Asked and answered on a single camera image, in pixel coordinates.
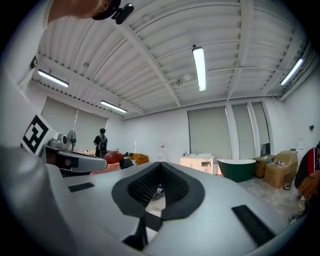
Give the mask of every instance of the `floor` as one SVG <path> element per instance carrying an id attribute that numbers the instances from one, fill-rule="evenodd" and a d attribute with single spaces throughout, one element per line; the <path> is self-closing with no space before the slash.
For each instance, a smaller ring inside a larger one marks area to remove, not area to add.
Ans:
<path id="1" fill-rule="evenodd" d="M 270 186 L 268 183 L 263 182 L 261 178 L 253 178 L 239 183 L 242 188 L 288 219 L 299 213 L 299 194 L 293 184 L 294 181 L 290 190 L 284 190 L 283 188 L 276 189 Z"/>

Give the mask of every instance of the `white wall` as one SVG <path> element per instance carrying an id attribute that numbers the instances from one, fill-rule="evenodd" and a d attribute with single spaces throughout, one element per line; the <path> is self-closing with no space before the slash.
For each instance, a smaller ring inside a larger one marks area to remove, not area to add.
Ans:
<path id="1" fill-rule="evenodd" d="M 119 149 L 121 153 L 126 153 L 123 148 L 123 120 L 116 116 L 110 116 L 106 125 L 106 133 L 108 139 L 108 150 Z"/>
<path id="2" fill-rule="evenodd" d="M 298 151 L 301 160 L 320 141 L 320 65 L 283 104 L 292 128 L 290 146 L 296 148 L 298 140 L 304 139 L 302 149 Z M 310 131 L 309 126 L 314 126 L 314 130 Z"/>
<path id="3" fill-rule="evenodd" d="M 284 104 L 270 98 L 245 98 L 230 101 L 232 105 L 248 102 L 263 102 L 266 112 L 269 113 L 267 122 L 274 133 L 274 141 L 271 141 L 272 153 L 277 154 L 282 150 L 289 150 L 288 140 L 291 137 L 287 129 L 288 121 L 283 118 L 286 116 Z M 121 152 L 134 153 L 136 151 L 148 155 L 150 161 L 158 161 L 162 156 L 164 161 L 179 163 L 185 151 L 190 153 L 188 111 L 220 107 L 226 104 L 228 103 L 225 101 L 218 101 L 125 120 Z M 234 154 L 234 152 L 239 153 L 237 145 L 237 143 L 232 144 L 233 158 L 239 158 L 239 154 Z"/>
<path id="4" fill-rule="evenodd" d="M 186 109 L 171 110 L 123 122 L 125 152 L 149 156 L 151 162 L 179 164 L 185 151 L 189 153 L 189 124 Z"/>

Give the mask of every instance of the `window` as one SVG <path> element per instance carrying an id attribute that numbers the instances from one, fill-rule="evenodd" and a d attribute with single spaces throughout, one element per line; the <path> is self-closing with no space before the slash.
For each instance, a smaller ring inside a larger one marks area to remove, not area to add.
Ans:
<path id="1" fill-rule="evenodd" d="M 95 150 L 94 140 L 100 129 L 107 127 L 107 118 L 79 110 L 76 117 L 74 132 L 76 150 Z"/>
<path id="2" fill-rule="evenodd" d="M 232 106 L 239 140 L 240 159 L 255 157 L 255 141 L 247 105 Z"/>
<path id="3" fill-rule="evenodd" d="M 53 129 L 67 136 L 74 129 L 77 111 L 74 107 L 48 98 L 42 116 Z"/>
<path id="4" fill-rule="evenodd" d="M 252 104 L 260 138 L 260 155 L 270 155 L 270 139 L 264 108 L 261 103 Z"/>
<path id="5" fill-rule="evenodd" d="M 51 98 L 47 99 L 42 116 L 60 134 L 68 136 L 74 130 L 76 150 L 95 150 L 94 139 L 101 128 L 106 129 L 108 121 L 107 118 L 78 110 Z"/>
<path id="6" fill-rule="evenodd" d="M 231 159 L 231 139 L 224 107 L 188 112 L 190 153 Z"/>

